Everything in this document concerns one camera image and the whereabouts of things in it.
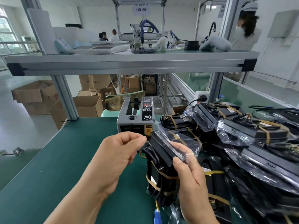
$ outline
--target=black hair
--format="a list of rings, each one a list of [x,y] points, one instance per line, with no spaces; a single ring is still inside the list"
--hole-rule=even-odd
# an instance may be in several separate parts
[[[260,17],[255,15],[254,11],[241,11],[239,20],[244,20],[244,23],[242,24],[242,28],[244,29],[245,37],[249,37],[254,33],[255,27],[256,27],[256,22]]]

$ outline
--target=black end cap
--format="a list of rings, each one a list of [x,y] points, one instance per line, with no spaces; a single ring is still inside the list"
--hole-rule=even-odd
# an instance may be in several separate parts
[[[22,68],[19,63],[8,63],[7,67],[13,76],[25,76],[24,71],[28,70],[27,68]]]
[[[244,64],[239,64],[239,67],[242,67],[241,71],[253,71],[256,62],[257,59],[245,59]]]

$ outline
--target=blue connector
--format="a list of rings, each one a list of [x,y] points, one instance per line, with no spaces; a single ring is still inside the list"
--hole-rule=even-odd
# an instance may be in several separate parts
[[[155,210],[154,222],[155,224],[162,224],[161,213],[157,210]]]

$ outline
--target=wall-mounted box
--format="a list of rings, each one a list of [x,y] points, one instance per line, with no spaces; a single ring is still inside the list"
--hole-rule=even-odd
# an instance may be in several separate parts
[[[298,15],[298,9],[276,13],[268,37],[288,37]]]

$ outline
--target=orange warning label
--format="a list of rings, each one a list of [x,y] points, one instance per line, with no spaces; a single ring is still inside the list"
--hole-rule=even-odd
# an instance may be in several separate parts
[[[145,135],[150,136],[152,132],[152,125],[145,125]]]

